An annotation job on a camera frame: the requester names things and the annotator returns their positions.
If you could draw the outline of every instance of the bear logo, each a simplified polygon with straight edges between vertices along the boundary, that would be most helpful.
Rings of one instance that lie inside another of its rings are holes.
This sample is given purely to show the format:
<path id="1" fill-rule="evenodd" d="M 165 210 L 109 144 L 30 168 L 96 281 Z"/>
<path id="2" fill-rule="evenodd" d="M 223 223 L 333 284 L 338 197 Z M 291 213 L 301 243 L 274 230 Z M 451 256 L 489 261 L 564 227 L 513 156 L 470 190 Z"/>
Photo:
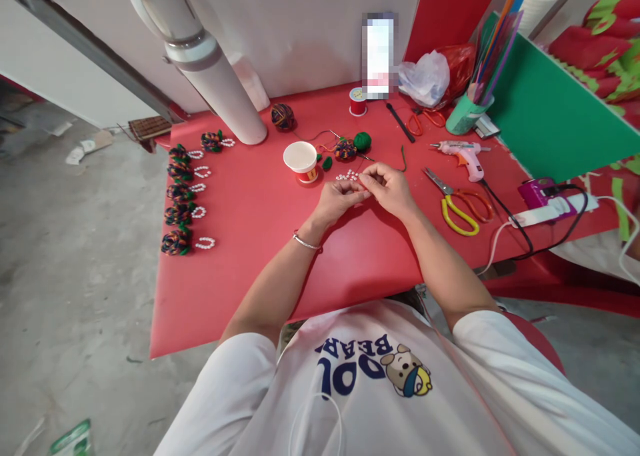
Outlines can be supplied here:
<path id="1" fill-rule="evenodd" d="M 433 389 L 431 372 L 402 344 L 397 353 L 383 356 L 380 364 L 386 366 L 387 377 L 402 397 L 424 396 Z"/>

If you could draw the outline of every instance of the hand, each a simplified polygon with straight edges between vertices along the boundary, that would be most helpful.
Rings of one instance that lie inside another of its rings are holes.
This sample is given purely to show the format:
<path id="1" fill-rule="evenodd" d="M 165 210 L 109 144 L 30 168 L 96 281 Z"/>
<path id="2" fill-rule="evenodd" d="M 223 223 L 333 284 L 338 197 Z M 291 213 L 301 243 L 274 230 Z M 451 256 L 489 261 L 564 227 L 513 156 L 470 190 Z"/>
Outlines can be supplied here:
<path id="1" fill-rule="evenodd" d="M 325 183 L 318 206 L 309 218 L 316 225 L 328 229 L 351 206 L 362 203 L 371 193 L 354 181 L 330 181 Z"/>
<path id="2" fill-rule="evenodd" d="M 402 171 L 384 163 L 375 163 L 360 173 L 360 181 L 380 206 L 402 222 L 420 212 Z"/>

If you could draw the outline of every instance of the green yarn ball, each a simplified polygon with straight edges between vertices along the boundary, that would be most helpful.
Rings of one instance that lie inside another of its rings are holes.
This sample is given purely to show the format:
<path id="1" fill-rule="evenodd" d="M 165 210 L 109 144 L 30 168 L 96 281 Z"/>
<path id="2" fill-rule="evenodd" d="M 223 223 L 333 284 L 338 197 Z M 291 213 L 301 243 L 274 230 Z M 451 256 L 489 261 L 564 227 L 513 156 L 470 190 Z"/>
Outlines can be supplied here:
<path id="1" fill-rule="evenodd" d="M 358 133 L 353 140 L 353 144 L 358 151 L 364 153 L 371 147 L 371 136 L 364 132 Z"/>
<path id="2" fill-rule="evenodd" d="M 325 162 L 322 163 L 322 169 L 324 169 L 325 171 L 328 171 L 331 169 L 331 166 L 333 166 L 333 160 L 331 159 L 331 156 L 329 156 L 328 158 L 325 159 Z"/>

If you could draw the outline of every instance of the power strip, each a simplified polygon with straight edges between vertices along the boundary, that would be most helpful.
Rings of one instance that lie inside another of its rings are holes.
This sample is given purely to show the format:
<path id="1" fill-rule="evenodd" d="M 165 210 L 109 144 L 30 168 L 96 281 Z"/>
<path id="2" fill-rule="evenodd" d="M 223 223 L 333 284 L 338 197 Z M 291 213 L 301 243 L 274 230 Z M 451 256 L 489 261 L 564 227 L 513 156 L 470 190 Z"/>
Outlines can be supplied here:
<path id="1" fill-rule="evenodd" d="M 585 197 L 583 194 L 577 194 L 569 196 L 568 198 L 556 197 L 549 200 L 547 206 L 540 206 L 539 208 L 530 209 L 513 215 L 513 217 L 520 223 L 520 226 L 533 226 L 546 221 L 552 221 L 559 218 L 562 214 L 569 212 L 569 205 L 575 208 L 576 211 L 580 211 L 585 203 Z M 600 206 L 598 200 L 590 193 L 587 193 L 587 208 L 585 211 L 593 211 Z M 514 221 L 510 221 L 511 226 L 517 227 Z"/>

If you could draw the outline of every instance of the white paper cup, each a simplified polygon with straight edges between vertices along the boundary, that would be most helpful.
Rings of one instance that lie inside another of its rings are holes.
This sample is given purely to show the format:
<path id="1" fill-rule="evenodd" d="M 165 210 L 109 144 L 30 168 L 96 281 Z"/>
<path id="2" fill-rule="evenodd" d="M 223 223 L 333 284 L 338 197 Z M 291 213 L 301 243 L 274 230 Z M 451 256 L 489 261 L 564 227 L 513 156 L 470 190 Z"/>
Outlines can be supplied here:
<path id="1" fill-rule="evenodd" d="M 315 168 L 317 153 L 312 144 L 306 141 L 292 143 L 285 148 L 282 159 L 300 182 L 309 184 L 318 179 L 318 171 Z"/>
<path id="2" fill-rule="evenodd" d="M 522 2 L 522 20 L 518 31 L 529 36 L 542 18 L 549 12 L 557 0 L 524 0 Z"/>

